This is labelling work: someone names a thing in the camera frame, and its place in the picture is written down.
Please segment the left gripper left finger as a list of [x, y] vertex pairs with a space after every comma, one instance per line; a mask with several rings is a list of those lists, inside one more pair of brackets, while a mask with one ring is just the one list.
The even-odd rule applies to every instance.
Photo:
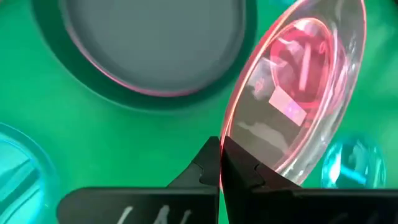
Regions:
[[217, 224], [220, 140], [210, 137], [166, 187], [85, 187], [61, 199], [59, 224]]

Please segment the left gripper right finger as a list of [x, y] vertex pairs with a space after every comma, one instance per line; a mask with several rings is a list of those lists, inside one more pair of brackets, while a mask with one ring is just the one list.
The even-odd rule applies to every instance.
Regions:
[[221, 183], [230, 223], [397, 224], [396, 190], [303, 189], [229, 137]]

